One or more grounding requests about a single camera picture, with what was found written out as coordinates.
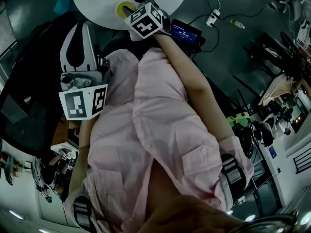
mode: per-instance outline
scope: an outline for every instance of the floor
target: floor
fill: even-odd
[[[57,17],[53,12],[57,0],[8,0],[6,10],[10,18],[13,31],[17,39],[25,38],[32,29],[47,20]],[[221,16],[243,13],[248,15],[256,14],[264,5],[275,0],[220,0]],[[217,0],[209,0],[212,9],[218,7]],[[172,18],[184,21],[192,21],[200,15],[209,14],[210,10],[207,0],[184,0],[181,6],[172,15]],[[207,17],[195,21],[192,26],[203,31],[206,43],[204,50],[212,49],[217,41],[217,31],[205,25]],[[286,32],[290,37],[293,33],[289,31],[288,13],[281,14],[266,8],[262,14],[254,18],[235,17],[241,22],[245,29],[233,26],[228,21],[218,20],[215,23],[220,29],[220,42],[212,53],[200,53],[195,57],[199,68],[206,73],[228,96],[238,98],[239,88],[247,103],[255,98],[248,90],[241,86],[232,75],[249,84],[256,92],[262,92],[270,82],[270,77],[262,71],[262,68],[255,64],[243,46],[249,46],[262,32],[267,32],[273,38],[279,39],[280,32]],[[291,29],[297,31],[299,26],[291,23]],[[113,31],[96,26],[98,40],[103,44],[111,40]]]

